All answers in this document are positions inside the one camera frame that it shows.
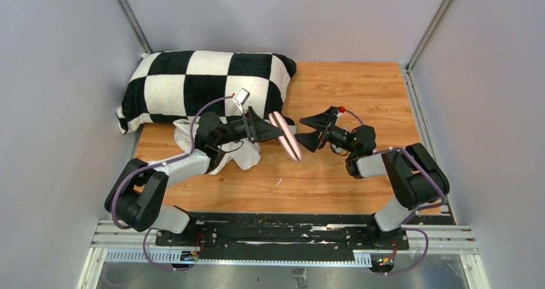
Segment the pink glasses case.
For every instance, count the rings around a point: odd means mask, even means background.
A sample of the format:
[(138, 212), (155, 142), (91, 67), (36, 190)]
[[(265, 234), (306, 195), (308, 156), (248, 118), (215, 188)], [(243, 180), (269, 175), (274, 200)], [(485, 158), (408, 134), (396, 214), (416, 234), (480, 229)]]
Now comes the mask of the pink glasses case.
[(293, 161), (301, 161), (303, 158), (301, 148), (285, 118), (279, 112), (274, 111), (269, 114), (269, 121), (273, 126), (283, 131), (283, 135), (279, 136), (278, 140), (290, 158)]

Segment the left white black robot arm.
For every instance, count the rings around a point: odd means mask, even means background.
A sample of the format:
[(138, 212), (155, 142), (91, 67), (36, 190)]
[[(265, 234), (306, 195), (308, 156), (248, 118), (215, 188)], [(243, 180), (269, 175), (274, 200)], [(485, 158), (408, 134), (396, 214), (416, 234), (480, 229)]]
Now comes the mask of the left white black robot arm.
[(269, 120), (264, 120), (248, 107), (240, 118), (228, 123), (223, 123), (216, 113), (206, 112), (199, 118), (190, 153), (155, 162), (130, 160), (105, 199), (105, 210), (121, 229), (169, 231), (178, 244), (189, 246), (196, 240), (197, 229), (190, 224), (186, 211), (164, 204), (166, 190), (216, 169), (226, 155), (221, 148), (224, 144), (243, 139), (259, 143), (290, 133), (279, 112), (272, 112)]

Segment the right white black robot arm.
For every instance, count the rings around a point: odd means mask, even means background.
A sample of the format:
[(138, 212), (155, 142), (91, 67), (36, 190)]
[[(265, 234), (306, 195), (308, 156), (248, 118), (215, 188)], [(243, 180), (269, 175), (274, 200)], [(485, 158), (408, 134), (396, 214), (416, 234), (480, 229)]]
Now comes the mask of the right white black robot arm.
[(352, 130), (337, 126), (344, 113), (349, 110), (331, 106), (320, 114), (301, 118), (299, 122), (313, 128), (313, 132), (296, 134), (295, 138), (311, 152), (326, 144), (346, 151), (346, 170), (355, 179), (388, 178), (393, 197), (374, 213), (367, 231), (368, 243), (383, 249), (391, 243), (392, 231), (401, 228), (418, 212), (446, 203), (449, 181), (423, 144), (377, 150), (373, 127), (363, 122)]

